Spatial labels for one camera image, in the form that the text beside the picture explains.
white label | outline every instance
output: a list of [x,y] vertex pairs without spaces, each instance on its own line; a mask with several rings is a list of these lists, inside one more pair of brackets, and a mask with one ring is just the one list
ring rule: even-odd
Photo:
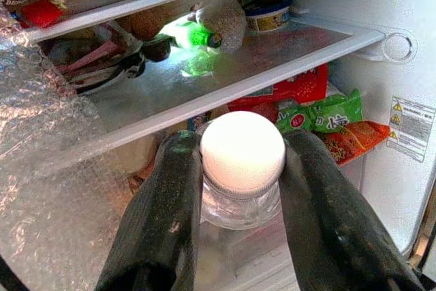
[[425,158],[436,109],[417,102],[392,97],[389,148],[422,163]]

white shelf frame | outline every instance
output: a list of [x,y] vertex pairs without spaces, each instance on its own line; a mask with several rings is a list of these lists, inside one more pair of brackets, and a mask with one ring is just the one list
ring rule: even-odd
[[140,12],[173,0],[124,0],[72,16],[46,29],[31,28],[27,32],[32,42],[41,42],[73,31],[92,27],[129,14]]
[[79,161],[101,155],[106,151],[115,149],[143,136],[158,132],[171,125],[187,120],[190,117],[227,104],[232,100],[305,72],[323,63],[338,59],[361,48],[380,42],[385,37],[382,32],[377,30],[344,25],[343,23],[322,20],[314,16],[297,18],[293,19],[293,21],[348,34],[350,37],[296,60],[274,67],[250,78],[246,78],[184,104],[175,106],[169,110],[154,114],[151,117],[107,133],[92,142],[79,144],[68,151],[56,154],[53,161],[45,163],[44,169],[40,171],[46,172],[45,174],[50,174],[53,170],[70,167]]

refrigerator shelf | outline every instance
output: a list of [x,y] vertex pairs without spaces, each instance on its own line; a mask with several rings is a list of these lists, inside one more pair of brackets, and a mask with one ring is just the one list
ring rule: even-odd
[[197,114],[342,57],[384,38],[370,29],[314,17],[281,30],[247,35],[234,55],[218,55],[213,74],[184,76],[192,55],[173,49],[161,63],[147,63],[141,77],[90,95],[108,133],[56,154],[62,168],[152,134]]
[[72,31],[92,27],[147,8],[152,8],[173,0],[124,0],[111,5],[79,13],[46,29],[30,28],[29,37],[33,42],[41,42]]

red package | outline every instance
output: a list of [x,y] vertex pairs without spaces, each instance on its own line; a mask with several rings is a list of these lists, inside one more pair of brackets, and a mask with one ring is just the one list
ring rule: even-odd
[[316,133],[339,165],[363,155],[389,136],[387,125],[371,121],[350,123],[335,133]]
[[272,123],[277,121],[277,116],[279,115],[279,109],[275,104],[260,104],[256,106],[229,106],[229,110],[231,112],[236,112],[239,110],[245,112],[255,112],[256,114],[262,115]]
[[48,27],[55,23],[63,12],[49,0],[39,0],[21,8],[25,19],[36,27]]
[[326,97],[328,64],[323,64],[306,73],[297,75],[294,82],[288,80],[262,89],[251,95],[230,102],[229,106],[255,106],[285,99],[294,99],[299,104],[314,102]]

snack bag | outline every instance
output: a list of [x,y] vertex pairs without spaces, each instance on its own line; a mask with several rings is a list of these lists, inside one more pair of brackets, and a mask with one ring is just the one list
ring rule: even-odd
[[339,165],[363,155],[389,136],[387,125],[371,121],[350,123],[336,133],[316,133]]
[[292,106],[280,110],[279,118],[275,126],[282,134],[296,131],[297,129],[311,131],[313,122],[310,107]]
[[349,97],[331,95],[311,105],[310,111],[313,130],[317,132],[337,132],[348,123],[363,120],[358,90],[354,90]]
[[277,109],[276,104],[260,104],[255,106],[232,106],[229,107],[231,112],[255,112],[266,119],[268,119],[271,123],[275,123],[277,121],[277,117],[279,114],[279,110]]
[[234,100],[229,106],[254,106],[293,99],[299,104],[324,99],[328,84],[328,64],[301,73],[251,95]]
[[282,108],[276,126],[282,134],[296,129],[337,132],[348,123],[361,120],[360,93],[354,90],[349,97],[334,94],[310,106],[292,105]]

